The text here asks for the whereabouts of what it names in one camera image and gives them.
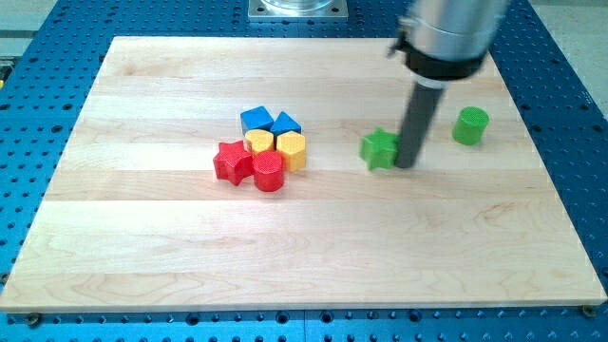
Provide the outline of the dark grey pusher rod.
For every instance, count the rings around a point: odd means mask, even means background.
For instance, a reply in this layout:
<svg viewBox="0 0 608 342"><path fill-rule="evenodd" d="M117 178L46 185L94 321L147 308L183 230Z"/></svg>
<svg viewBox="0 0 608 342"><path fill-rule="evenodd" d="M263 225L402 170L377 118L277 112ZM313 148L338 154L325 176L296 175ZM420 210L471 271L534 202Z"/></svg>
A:
<svg viewBox="0 0 608 342"><path fill-rule="evenodd" d="M415 84L400 127L395 159L397 167L411 168L417 162L444 91L444 82Z"/></svg>

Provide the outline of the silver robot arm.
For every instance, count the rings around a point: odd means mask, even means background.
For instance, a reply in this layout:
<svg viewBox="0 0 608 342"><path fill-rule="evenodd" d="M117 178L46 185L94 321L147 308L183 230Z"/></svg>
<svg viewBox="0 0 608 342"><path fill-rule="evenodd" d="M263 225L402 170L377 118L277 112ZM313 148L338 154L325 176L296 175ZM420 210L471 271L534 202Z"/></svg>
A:
<svg viewBox="0 0 608 342"><path fill-rule="evenodd" d="M404 54L415 83L400 124L397 167L417 163L447 85L481 68L508 6L508 0L417 0L398 18L389 55Z"/></svg>

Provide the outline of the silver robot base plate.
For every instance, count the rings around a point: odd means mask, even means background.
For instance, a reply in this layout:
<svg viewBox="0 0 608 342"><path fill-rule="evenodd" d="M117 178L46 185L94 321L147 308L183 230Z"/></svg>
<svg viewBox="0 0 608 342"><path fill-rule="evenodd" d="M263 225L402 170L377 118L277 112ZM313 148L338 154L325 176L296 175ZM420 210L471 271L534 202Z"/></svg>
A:
<svg viewBox="0 0 608 342"><path fill-rule="evenodd" d="M255 20L347 19L346 0L248 0L248 17Z"/></svg>

